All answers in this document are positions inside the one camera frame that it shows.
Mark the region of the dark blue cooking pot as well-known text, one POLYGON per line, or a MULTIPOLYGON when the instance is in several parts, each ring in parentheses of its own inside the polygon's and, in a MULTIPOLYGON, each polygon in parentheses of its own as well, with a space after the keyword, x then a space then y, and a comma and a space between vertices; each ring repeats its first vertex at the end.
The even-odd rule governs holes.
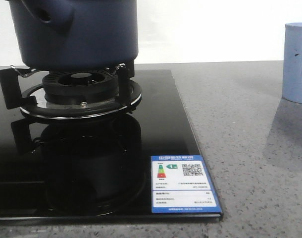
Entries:
POLYGON ((9 7, 28 67, 98 69, 138 55, 135 0, 11 0, 9 7))

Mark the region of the blue energy label sticker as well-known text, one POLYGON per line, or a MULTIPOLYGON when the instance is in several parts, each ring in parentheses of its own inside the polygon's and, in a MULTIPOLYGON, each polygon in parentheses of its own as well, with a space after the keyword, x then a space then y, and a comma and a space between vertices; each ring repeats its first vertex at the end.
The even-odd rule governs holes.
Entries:
POLYGON ((151 212, 222 213, 201 155, 151 156, 151 212))

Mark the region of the light blue ribbed cup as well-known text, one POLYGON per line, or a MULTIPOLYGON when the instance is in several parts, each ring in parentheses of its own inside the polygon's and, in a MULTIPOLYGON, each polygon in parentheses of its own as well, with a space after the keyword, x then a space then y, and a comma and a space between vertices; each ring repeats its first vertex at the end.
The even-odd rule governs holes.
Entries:
POLYGON ((302 104, 302 22, 285 25, 282 97, 302 104))

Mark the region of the black glass gas stove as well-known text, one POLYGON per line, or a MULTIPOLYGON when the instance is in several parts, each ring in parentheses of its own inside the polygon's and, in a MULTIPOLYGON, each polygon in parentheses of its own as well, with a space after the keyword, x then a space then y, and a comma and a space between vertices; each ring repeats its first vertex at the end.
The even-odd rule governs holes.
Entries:
MULTIPOLYGON (((43 77, 19 77, 21 91, 41 84, 43 77)), ((0 85, 0 224, 223 218, 223 211, 151 212, 151 156, 201 152, 171 72, 138 70, 134 81, 142 98, 132 113, 76 120, 40 119, 7 109, 0 85)))

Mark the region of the black right pan support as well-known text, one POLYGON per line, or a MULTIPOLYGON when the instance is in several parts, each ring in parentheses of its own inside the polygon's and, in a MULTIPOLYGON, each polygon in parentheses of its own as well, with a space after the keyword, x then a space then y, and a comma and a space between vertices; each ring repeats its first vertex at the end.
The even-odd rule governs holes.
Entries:
POLYGON ((0 85, 6 108, 20 108, 23 114, 30 117, 52 120, 89 119, 134 110, 142 98, 141 87, 131 80, 135 74, 134 63, 121 63, 114 67, 97 70, 104 70, 118 77, 118 94, 96 103, 81 102, 78 105, 63 105, 51 103, 45 99, 42 82, 24 92, 21 91, 18 78, 27 78, 38 70, 14 66, 2 69, 0 70, 0 85))

